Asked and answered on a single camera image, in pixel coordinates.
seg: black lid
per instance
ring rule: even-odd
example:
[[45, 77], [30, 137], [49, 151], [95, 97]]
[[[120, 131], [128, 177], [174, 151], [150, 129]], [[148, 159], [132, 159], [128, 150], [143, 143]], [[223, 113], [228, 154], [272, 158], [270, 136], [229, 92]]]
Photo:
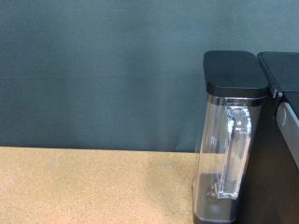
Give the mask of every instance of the black lid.
[[283, 101], [299, 118], [299, 53], [262, 52], [258, 59], [270, 80], [270, 89], [283, 93]]
[[205, 53], [206, 90], [219, 97], [261, 98], [268, 81], [257, 58], [246, 51], [212, 50]]

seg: countertop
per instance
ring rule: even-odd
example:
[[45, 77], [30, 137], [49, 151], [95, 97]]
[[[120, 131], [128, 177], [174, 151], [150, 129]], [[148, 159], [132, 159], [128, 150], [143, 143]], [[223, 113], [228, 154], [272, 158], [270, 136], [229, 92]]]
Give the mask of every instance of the countertop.
[[192, 223], [193, 153], [0, 148], [0, 223]]

